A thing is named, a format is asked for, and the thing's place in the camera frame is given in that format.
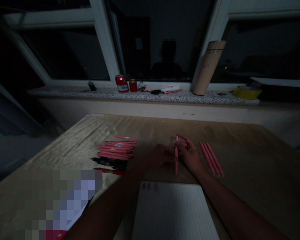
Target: wooden table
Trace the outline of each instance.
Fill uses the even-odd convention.
[[[90,160],[96,148],[114,135],[138,136],[136,158],[142,159],[157,143],[171,146],[176,133],[195,143],[207,141],[214,150],[225,177],[218,180],[291,239],[300,239],[300,153],[266,128],[253,124],[203,122],[91,114],[31,160],[0,182],[0,239],[15,239],[17,228],[16,182],[25,169],[93,169]],[[207,167],[203,154],[202,161]],[[98,197],[118,176],[103,174]],[[178,175],[160,167],[145,180],[197,183],[181,162]],[[220,239],[228,239],[220,219],[209,206]],[[132,204],[115,239],[129,239],[133,227]]]

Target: granite window sill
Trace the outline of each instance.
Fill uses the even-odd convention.
[[[212,91],[208,91],[204,96],[195,95],[190,91],[153,95],[148,92],[119,93],[118,90],[115,88],[98,88],[96,91],[90,91],[89,88],[85,87],[45,86],[29,90],[28,93],[32,96],[37,97],[64,97],[169,103],[176,102],[241,106],[257,106],[260,103],[260,100],[258,99],[244,100],[233,96],[229,92]]]

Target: tape roll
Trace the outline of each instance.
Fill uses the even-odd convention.
[[[234,90],[233,95],[246,100],[254,100],[257,99],[260,93],[262,93],[260,89],[250,86],[239,86]]]

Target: pink pencil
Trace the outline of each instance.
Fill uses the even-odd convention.
[[[102,148],[102,149],[111,149],[111,150],[114,150],[114,151],[117,151],[117,152],[119,152],[119,151],[124,151],[124,152],[126,152],[126,153],[131,152],[130,149],[117,148],[117,147],[110,147],[110,146],[100,146],[99,148]]]
[[[121,142],[105,142],[105,143],[112,143],[112,144],[119,144],[119,145],[122,145],[122,146],[127,146],[127,147],[136,147],[136,144],[133,144],[133,143],[121,143]]]
[[[122,150],[127,150],[127,151],[131,151],[132,148],[129,147],[118,147],[118,146],[114,146],[114,145],[105,145],[105,146],[100,146],[102,148],[114,148],[114,149],[122,149]]]
[[[211,156],[211,153],[210,153],[210,151],[209,151],[209,149],[208,149],[208,147],[207,147],[207,145],[206,145],[205,142],[203,143],[203,146],[204,146],[204,149],[207,151],[207,154],[208,154],[208,156],[210,158],[210,161],[211,161],[211,163],[213,165],[213,168],[216,170],[217,174],[219,175],[220,172],[219,172],[219,170],[218,170],[218,168],[217,168],[217,166],[216,166],[216,164],[215,164],[215,162],[213,160],[213,157]]]
[[[129,160],[128,157],[119,157],[119,156],[116,156],[116,155],[106,154],[106,153],[100,153],[100,152],[97,153],[97,156],[114,158],[114,159],[119,159],[119,160]]]
[[[132,144],[132,145],[136,145],[137,142],[132,142],[132,141],[106,141],[106,142],[115,142],[115,143],[123,143],[123,144]]]
[[[104,143],[104,145],[105,146],[115,146],[115,147],[119,147],[119,148],[133,149],[132,146],[122,145],[122,144],[116,144],[116,143]]]
[[[209,143],[206,143],[206,144],[207,144],[207,146],[208,146],[208,149],[209,149],[209,151],[210,151],[210,153],[211,153],[211,155],[212,155],[212,158],[213,158],[214,162],[216,163],[217,167],[219,168],[221,174],[224,176],[223,170],[222,170],[222,168],[221,168],[221,166],[220,166],[220,164],[219,164],[219,162],[218,162],[218,160],[217,160],[216,155],[214,154],[212,148],[210,147],[210,144],[209,144]]]
[[[209,156],[208,156],[206,150],[204,149],[204,146],[203,146],[203,143],[202,143],[202,142],[200,142],[200,146],[201,146],[201,149],[202,149],[202,151],[203,151],[204,157],[205,157],[206,160],[208,161],[208,164],[209,164],[209,167],[210,167],[210,169],[211,169],[211,171],[212,171],[212,174],[215,175],[215,171],[214,171],[214,169],[213,169],[213,166],[211,165],[210,158],[209,158]]]
[[[137,137],[125,137],[125,136],[115,136],[116,138],[124,138],[124,139],[132,139],[132,140],[139,140]]]
[[[104,151],[108,151],[108,152],[117,152],[117,153],[129,153],[130,151],[127,151],[127,150],[117,150],[115,148],[97,148],[97,150],[101,151],[101,150],[104,150]]]
[[[174,155],[176,158],[178,158],[178,155],[179,155],[178,148],[177,148],[177,142],[179,142],[178,136],[176,136],[176,148],[174,150]],[[178,161],[174,163],[174,172],[176,175],[178,174]]]
[[[134,155],[129,154],[129,153],[115,153],[115,152],[109,152],[109,151],[106,151],[106,150],[100,150],[99,152],[100,153],[105,153],[105,154],[116,155],[118,157],[127,157],[127,158],[133,158],[134,157]]]

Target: person's right hand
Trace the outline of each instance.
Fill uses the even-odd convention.
[[[189,170],[193,174],[196,174],[198,171],[204,170],[203,164],[200,160],[200,154],[197,145],[195,145],[192,140],[186,135],[177,134],[177,136],[185,140],[185,142],[179,141],[179,143],[177,144],[177,148],[182,153],[183,160]]]

